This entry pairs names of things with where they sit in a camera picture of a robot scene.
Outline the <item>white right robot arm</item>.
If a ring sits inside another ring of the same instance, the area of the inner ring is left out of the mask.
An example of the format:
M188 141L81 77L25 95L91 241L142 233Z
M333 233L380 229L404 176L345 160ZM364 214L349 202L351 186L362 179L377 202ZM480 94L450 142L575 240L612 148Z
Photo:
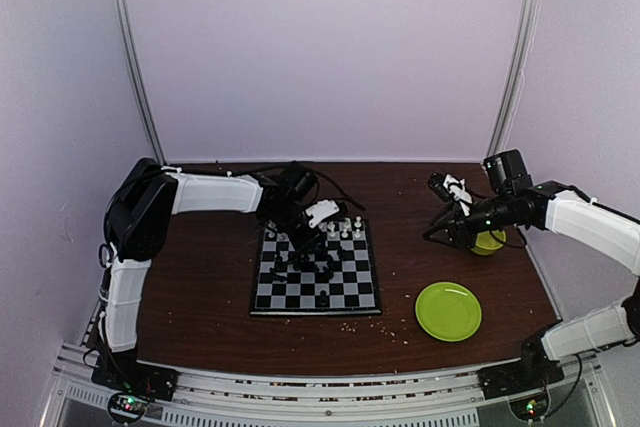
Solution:
M639 278L639 221L600 203L579 187L559 181L535 182L519 150L485 158L482 168L490 192L477 195L460 178L435 172L429 188L444 208L423 237L460 250L471 250L482 234L505 227L523 227L556 236L578 251L588 279L601 280L607 267L618 267L618 280ZM557 363L569 356L639 341L639 289L628 287L622 296L605 291L598 297L607 305L587 302L581 316L565 319L524 341L512 377L530 389Z

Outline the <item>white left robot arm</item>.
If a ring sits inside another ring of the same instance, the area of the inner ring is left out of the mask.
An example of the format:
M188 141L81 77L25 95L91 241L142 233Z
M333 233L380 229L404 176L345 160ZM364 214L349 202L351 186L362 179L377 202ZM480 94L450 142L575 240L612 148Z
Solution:
M114 194L103 224L110 281L101 335L113 353L103 367L106 376L123 391L143 383L142 366L123 352L136 347L145 278L164 247L173 216L212 211L253 214L285 234L296 251L304 252L317 243L321 224L340 211L333 200L303 206L303 197L316 183L316 176L298 163L267 177L232 171L194 173L162 166L152 158L139 159Z

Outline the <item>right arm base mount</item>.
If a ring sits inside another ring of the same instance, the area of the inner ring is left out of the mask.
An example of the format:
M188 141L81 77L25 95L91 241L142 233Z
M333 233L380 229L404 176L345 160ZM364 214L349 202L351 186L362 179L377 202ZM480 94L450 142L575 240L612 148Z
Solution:
M521 344L516 361L484 367L477 373L486 400L510 397L511 412L522 421L541 421L551 412L548 387L564 379L559 361L548 358L541 336Z

